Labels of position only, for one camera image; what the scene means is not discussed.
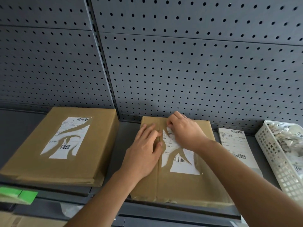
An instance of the person's left hand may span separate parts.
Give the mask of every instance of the person's left hand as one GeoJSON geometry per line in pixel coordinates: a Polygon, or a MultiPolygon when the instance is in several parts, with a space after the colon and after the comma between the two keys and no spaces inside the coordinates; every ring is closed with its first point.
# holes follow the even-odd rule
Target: person's left hand
{"type": "Polygon", "coordinates": [[[153,144],[161,132],[154,130],[155,124],[147,128],[144,124],[138,131],[134,143],[126,150],[120,171],[132,175],[136,182],[151,173],[160,155],[162,142],[158,142],[153,152],[153,144]]]}

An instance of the person's right hand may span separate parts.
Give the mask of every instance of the person's right hand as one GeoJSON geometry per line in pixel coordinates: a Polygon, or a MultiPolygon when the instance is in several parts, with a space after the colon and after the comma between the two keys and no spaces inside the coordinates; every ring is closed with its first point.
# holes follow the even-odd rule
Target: person's right hand
{"type": "Polygon", "coordinates": [[[178,111],[167,118],[166,125],[175,134],[177,143],[187,150],[197,152],[201,145],[210,141],[196,122],[178,111]]]}

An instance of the white label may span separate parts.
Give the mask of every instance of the white label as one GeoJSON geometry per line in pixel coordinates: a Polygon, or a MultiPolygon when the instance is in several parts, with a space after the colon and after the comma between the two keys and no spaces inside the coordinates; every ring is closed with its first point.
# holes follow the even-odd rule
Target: white label
{"type": "Polygon", "coordinates": [[[243,131],[226,128],[218,128],[218,130],[222,146],[248,167],[259,169],[243,131]]]}
{"type": "Polygon", "coordinates": [[[74,131],[68,131],[72,128],[76,128],[84,123],[86,123],[89,118],[79,118],[79,117],[68,117],[61,124],[61,127],[56,132],[55,136],[51,138],[48,144],[45,146],[41,154],[44,154],[56,145],[59,144],[59,141],[63,140],[62,144],[58,149],[49,157],[50,159],[67,159],[68,153],[71,151],[71,154],[75,156],[79,150],[79,147],[85,137],[89,125],[77,129],[74,131]]]}
{"type": "MultiPolygon", "coordinates": [[[[162,154],[161,167],[164,167],[167,164],[169,155],[174,150],[181,148],[181,146],[176,142],[175,135],[172,130],[167,127],[167,131],[169,136],[166,134],[165,130],[163,130],[162,139],[165,142],[166,149],[162,154]]],[[[186,158],[184,159],[178,153],[174,158],[170,172],[200,175],[200,172],[195,168],[194,153],[187,149],[183,149],[183,153],[186,158]]]]}

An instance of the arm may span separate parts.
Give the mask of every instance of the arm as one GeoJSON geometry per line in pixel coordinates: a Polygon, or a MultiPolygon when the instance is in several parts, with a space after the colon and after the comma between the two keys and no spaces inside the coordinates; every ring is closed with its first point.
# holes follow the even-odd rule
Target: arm
{"type": "Polygon", "coordinates": [[[212,169],[250,227],[303,225],[297,203],[207,138],[197,123],[175,112],[167,125],[183,148],[196,152],[212,169]]]}
{"type": "Polygon", "coordinates": [[[142,126],[134,143],[127,149],[121,168],[65,227],[111,226],[127,196],[142,178],[150,174],[162,153],[161,142],[153,152],[154,141],[161,135],[154,128],[155,125],[149,128],[145,124],[142,126]]]}

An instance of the basket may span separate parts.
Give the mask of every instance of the basket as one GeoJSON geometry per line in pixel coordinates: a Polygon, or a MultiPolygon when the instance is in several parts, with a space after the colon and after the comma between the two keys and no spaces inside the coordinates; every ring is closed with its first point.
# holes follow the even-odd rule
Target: basket
{"type": "MultiPolygon", "coordinates": [[[[267,158],[272,171],[284,193],[303,206],[303,181],[287,159],[283,149],[267,124],[278,121],[265,120],[255,137],[267,158]]],[[[303,128],[295,123],[283,122],[292,133],[303,134],[303,128]]]]}

